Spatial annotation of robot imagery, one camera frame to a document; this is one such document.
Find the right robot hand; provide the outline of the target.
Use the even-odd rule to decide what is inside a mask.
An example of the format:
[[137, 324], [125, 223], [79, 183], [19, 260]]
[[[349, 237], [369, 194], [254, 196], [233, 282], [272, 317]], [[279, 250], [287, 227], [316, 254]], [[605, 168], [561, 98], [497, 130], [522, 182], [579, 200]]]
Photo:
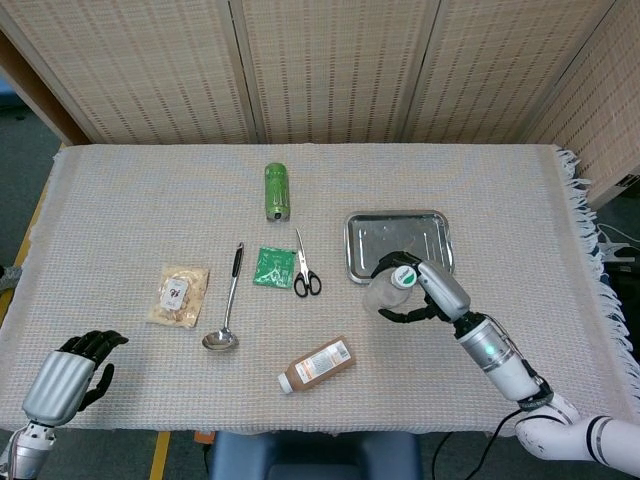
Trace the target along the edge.
[[450, 272], [431, 260], [422, 260], [406, 251], [393, 251], [382, 257], [371, 273], [371, 279], [375, 279], [384, 270], [403, 266], [414, 272], [417, 283], [425, 292], [426, 306], [409, 313], [379, 308], [381, 316], [401, 324], [434, 317], [454, 323], [470, 313], [470, 297]]

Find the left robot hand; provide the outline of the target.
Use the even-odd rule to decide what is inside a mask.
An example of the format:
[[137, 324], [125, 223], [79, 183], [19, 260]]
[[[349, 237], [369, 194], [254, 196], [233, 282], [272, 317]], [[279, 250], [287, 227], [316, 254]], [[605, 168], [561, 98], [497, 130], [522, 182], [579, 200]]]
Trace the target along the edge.
[[115, 373], [106, 359], [128, 342], [115, 330], [92, 330], [69, 338], [48, 354], [22, 403], [28, 420], [60, 427], [104, 397]]

